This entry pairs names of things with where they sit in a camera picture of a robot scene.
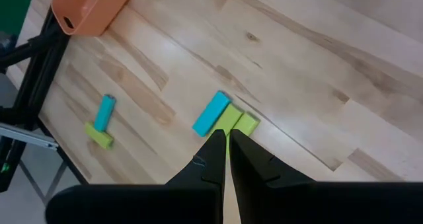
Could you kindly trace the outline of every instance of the wood grain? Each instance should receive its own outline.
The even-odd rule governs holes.
[[[19,44],[50,0],[32,0]],[[91,183],[162,184],[204,143],[217,90],[261,120],[252,138],[316,180],[423,180],[423,0],[129,0],[72,37],[41,119]],[[19,87],[28,61],[8,70]],[[117,98],[104,151],[84,134]],[[239,223],[229,172],[225,222]]]

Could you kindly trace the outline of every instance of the blue block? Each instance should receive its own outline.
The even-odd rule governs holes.
[[[94,128],[99,132],[104,132],[107,129],[108,121],[112,116],[114,104],[116,99],[106,94],[103,96],[103,100],[100,104],[100,109],[98,110],[97,117],[95,118]]]
[[[222,91],[218,91],[203,113],[201,113],[196,123],[194,123],[192,129],[199,136],[206,136],[230,102],[231,99],[228,96]]]

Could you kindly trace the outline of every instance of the light wood surface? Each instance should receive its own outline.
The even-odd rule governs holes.
[[[39,33],[49,3],[32,0],[20,43]],[[252,138],[311,178],[423,180],[421,9],[130,0],[101,37],[72,37],[41,119],[90,183],[162,184],[204,143],[190,127],[223,90],[261,119]],[[27,63],[8,71],[16,86]],[[105,93],[118,101],[112,151],[83,131]],[[239,222],[226,189],[225,222]]]

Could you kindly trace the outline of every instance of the lime green block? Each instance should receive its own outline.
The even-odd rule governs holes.
[[[104,149],[112,148],[113,137],[109,136],[105,132],[97,131],[92,122],[85,123],[85,133]]]
[[[245,135],[250,136],[259,123],[260,120],[245,112],[241,118],[239,118],[233,129],[238,129]],[[229,156],[229,134],[227,134],[226,137],[226,155]]]
[[[243,114],[238,108],[229,104],[225,111],[223,111],[220,118],[214,124],[214,127],[211,129],[209,136],[213,134],[215,130],[222,129],[225,132],[225,135],[229,134],[233,126],[238,122],[238,119]]]

